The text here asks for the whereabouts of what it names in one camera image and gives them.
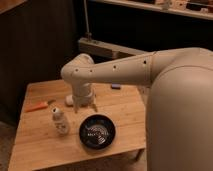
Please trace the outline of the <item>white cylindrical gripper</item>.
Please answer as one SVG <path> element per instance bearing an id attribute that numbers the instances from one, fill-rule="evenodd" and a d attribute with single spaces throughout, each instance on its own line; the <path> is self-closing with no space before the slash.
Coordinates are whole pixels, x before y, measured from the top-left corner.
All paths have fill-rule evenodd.
<path id="1" fill-rule="evenodd" d="M 81 106 L 87 106 L 94 101 L 94 91 L 91 83 L 76 84 L 72 86 L 72 98 L 74 102 L 74 112 L 78 113 L 78 109 Z M 95 112 L 98 112 L 95 103 L 92 104 L 92 108 Z"/>

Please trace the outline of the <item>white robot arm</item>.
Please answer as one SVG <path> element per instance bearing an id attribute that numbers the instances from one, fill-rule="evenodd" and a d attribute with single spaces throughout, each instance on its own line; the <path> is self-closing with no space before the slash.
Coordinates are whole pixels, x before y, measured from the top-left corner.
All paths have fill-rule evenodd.
<path id="1" fill-rule="evenodd" d="M 75 107 L 93 83 L 142 85 L 148 171 L 213 171 L 213 51 L 179 48 L 95 64 L 82 53 L 61 69 Z"/>

